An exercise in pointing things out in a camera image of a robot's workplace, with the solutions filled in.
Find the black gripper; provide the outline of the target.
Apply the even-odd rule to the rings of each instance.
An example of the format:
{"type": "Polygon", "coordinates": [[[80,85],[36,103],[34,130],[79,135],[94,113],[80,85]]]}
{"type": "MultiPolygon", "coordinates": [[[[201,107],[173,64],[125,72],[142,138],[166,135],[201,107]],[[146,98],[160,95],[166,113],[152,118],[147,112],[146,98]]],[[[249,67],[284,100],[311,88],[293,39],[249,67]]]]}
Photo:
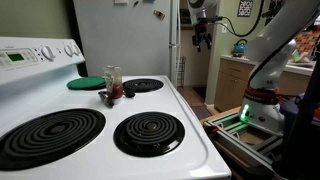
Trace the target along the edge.
{"type": "Polygon", "coordinates": [[[196,47],[197,52],[201,52],[201,47],[198,40],[202,40],[205,37],[205,42],[207,44],[208,50],[212,47],[212,36],[207,33],[207,26],[205,23],[198,23],[194,26],[195,35],[192,36],[193,46],[196,47]]]}

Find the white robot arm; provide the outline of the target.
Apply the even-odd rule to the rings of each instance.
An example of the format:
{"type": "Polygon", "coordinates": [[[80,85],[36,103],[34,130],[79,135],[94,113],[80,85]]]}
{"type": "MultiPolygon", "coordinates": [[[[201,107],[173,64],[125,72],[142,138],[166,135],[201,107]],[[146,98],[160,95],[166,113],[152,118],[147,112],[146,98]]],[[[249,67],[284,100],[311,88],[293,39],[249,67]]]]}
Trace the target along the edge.
{"type": "Polygon", "coordinates": [[[245,56],[255,64],[244,91],[239,119],[272,134],[281,134],[277,85],[295,50],[294,37],[319,16],[320,0],[285,0],[274,18],[245,46],[245,56]]]}

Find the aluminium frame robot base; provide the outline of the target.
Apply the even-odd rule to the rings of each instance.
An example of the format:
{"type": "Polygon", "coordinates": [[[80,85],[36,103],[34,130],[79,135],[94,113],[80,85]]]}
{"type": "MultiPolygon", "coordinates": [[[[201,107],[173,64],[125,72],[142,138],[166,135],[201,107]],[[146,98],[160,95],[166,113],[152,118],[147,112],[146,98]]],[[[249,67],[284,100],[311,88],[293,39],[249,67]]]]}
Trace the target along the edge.
{"type": "Polygon", "coordinates": [[[202,119],[204,127],[215,127],[214,145],[232,160],[246,167],[268,169],[281,157],[282,138],[242,122],[236,112],[220,113],[202,119]]]}

